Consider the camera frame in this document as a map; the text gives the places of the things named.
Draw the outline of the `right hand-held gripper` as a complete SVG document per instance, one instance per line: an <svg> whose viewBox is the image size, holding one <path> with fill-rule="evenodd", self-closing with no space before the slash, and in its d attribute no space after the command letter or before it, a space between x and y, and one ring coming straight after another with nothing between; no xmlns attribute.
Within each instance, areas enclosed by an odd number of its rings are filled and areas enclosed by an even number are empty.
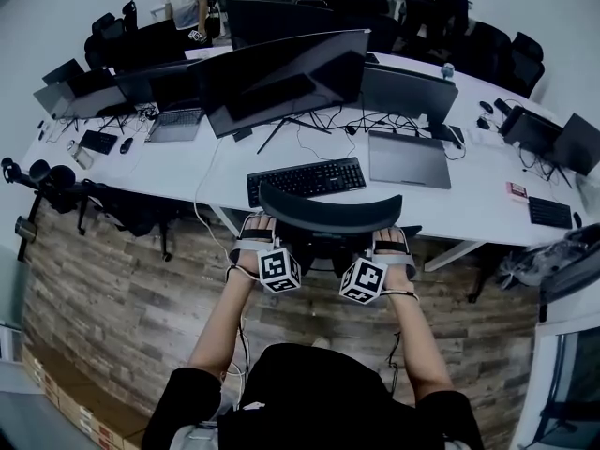
<svg viewBox="0 0 600 450"><path fill-rule="evenodd" d="M339 295L361 305L372 303L381 296L407 296L416 300L411 288L388 286L391 270L403 270L403 283L411 282L416 269L407 236L417 234L416 227L394 226L384 229L391 237L373 235L371 246L359 256L341 277Z"/></svg>

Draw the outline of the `person's right hand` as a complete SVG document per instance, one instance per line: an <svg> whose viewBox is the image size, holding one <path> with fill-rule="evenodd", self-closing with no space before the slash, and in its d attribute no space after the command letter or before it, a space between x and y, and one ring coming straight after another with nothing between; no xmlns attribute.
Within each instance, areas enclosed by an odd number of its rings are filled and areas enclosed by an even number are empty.
<svg viewBox="0 0 600 450"><path fill-rule="evenodd" d="M404 232L397 227L391 227L373 233L374 250L376 254L404 255L408 254Z"/></svg>

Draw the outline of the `person's left hand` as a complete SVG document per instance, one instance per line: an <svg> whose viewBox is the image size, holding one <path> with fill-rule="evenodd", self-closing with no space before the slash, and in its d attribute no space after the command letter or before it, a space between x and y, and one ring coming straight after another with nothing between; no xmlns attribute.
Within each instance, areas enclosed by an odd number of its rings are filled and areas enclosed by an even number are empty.
<svg viewBox="0 0 600 450"><path fill-rule="evenodd" d="M272 242L277 220L268 215L249 217L245 223L247 238L260 242Z"/></svg>

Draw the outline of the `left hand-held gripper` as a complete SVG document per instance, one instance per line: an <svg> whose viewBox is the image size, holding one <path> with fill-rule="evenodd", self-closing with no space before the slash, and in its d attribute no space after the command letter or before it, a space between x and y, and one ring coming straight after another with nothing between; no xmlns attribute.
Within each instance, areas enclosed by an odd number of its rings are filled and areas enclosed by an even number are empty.
<svg viewBox="0 0 600 450"><path fill-rule="evenodd" d="M243 222L242 230L238 234L229 254L230 266L228 271L236 269L251 278L259 281L270 293L285 293L301 287L301 267L291 252L281 242L277 235L277 224L272 242L260 242L246 237L244 229L249 217L266 215L263 212L250 214ZM258 269L248 270L240 265L240 255L243 251L253 252L257 258Z"/></svg>

